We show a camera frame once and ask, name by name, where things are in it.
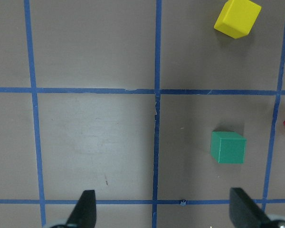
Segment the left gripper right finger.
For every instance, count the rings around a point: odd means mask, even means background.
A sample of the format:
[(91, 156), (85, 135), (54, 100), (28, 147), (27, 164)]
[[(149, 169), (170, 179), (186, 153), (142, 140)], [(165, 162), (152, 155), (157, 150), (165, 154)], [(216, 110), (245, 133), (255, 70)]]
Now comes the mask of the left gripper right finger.
[(235, 228), (275, 228), (276, 223), (261, 210), (242, 188), (229, 191), (229, 217)]

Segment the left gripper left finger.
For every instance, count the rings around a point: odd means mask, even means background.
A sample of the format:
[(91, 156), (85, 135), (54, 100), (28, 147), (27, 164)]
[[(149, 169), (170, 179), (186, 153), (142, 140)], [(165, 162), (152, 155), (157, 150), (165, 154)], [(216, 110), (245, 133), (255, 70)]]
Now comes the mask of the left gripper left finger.
[(85, 190), (68, 217), (65, 228), (94, 228), (96, 225), (96, 197), (94, 190)]

